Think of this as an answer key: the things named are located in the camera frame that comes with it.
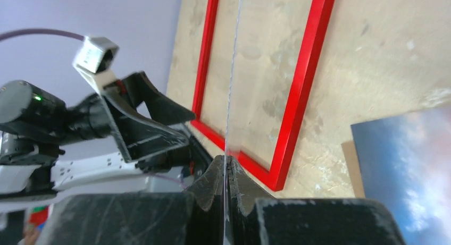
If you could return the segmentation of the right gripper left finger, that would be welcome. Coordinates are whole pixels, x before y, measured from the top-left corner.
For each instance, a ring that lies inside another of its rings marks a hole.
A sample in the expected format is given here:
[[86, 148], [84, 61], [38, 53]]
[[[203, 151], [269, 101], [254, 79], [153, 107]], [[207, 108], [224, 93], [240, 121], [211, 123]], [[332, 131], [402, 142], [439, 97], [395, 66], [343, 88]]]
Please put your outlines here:
[[183, 192], [68, 197], [54, 207], [38, 244], [217, 244], [223, 157]]

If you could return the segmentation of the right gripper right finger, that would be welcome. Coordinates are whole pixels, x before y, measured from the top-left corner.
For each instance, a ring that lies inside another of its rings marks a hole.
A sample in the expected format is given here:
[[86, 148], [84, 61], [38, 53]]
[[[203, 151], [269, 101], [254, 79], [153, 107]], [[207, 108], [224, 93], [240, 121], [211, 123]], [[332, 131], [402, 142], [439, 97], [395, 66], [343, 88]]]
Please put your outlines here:
[[381, 203], [361, 198], [275, 198], [227, 158], [232, 244], [405, 244]]

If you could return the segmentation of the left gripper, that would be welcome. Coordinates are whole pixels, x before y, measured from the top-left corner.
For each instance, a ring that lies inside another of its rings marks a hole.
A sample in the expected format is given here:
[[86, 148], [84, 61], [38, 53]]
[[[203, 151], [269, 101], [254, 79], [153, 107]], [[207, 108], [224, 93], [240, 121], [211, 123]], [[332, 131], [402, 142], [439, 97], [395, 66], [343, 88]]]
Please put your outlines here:
[[[135, 72], [121, 80], [102, 96], [93, 93], [65, 116], [65, 144], [113, 137], [127, 163], [147, 160], [153, 156], [188, 145], [186, 135], [163, 124], [185, 123], [196, 118], [191, 110], [159, 92], [146, 73]], [[151, 119], [135, 109], [145, 103]]]

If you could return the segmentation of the red picture frame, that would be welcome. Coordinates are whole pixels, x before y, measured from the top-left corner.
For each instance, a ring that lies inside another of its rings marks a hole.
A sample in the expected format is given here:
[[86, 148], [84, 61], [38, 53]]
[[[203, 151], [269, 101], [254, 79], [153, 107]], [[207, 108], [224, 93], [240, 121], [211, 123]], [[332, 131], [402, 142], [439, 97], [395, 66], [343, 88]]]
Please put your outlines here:
[[[281, 191], [286, 183], [334, 3], [335, 0], [312, 0], [311, 2], [270, 169], [266, 170], [242, 151], [237, 154], [240, 164], [272, 191]], [[218, 5], [219, 0], [207, 0], [191, 108], [196, 118], [191, 121], [191, 124], [220, 149], [225, 149], [225, 138], [200, 120]]]

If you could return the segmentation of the clear acrylic sheet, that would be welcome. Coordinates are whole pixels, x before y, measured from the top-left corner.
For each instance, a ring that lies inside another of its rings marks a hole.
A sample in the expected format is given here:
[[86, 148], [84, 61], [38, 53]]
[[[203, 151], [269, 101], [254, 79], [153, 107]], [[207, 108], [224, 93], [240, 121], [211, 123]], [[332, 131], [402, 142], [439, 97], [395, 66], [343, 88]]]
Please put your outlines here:
[[230, 220], [230, 193], [229, 193], [229, 179], [228, 179], [228, 167], [231, 162], [231, 154], [233, 154], [233, 151], [231, 151], [231, 109], [232, 109], [232, 92], [233, 92], [233, 85], [234, 85], [234, 75], [235, 75], [235, 62], [236, 62], [236, 56], [237, 56], [237, 41], [238, 41], [238, 34], [239, 34], [239, 24], [240, 24], [240, 14], [241, 14], [241, 7], [242, 7], [243, 0], [238, 0], [238, 7], [237, 7], [237, 16], [236, 16], [236, 23], [235, 23], [235, 29], [234, 29], [234, 37], [233, 37], [233, 51], [232, 51], [232, 58], [231, 58], [231, 67], [230, 67], [230, 77], [229, 77], [229, 91], [228, 91], [228, 104], [227, 104], [227, 122], [225, 127], [225, 138], [224, 138], [224, 155], [223, 155], [223, 190], [222, 190], [222, 206], [223, 206], [223, 241], [222, 244], [233, 244], [233, 234], [232, 234], [232, 227], [231, 227], [231, 220]]

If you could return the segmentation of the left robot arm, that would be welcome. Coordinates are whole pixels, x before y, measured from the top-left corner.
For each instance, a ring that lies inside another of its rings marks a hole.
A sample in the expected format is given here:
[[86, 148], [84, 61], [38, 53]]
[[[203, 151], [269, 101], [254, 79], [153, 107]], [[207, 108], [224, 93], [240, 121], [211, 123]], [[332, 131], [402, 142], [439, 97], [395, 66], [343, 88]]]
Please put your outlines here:
[[[1, 87], [2, 202], [54, 198], [78, 185], [193, 162], [188, 133], [195, 113], [161, 94], [144, 72], [106, 85], [78, 105], [23, 80]], [[115, 154], [60, 163], [66, 145], [113, 137]]]

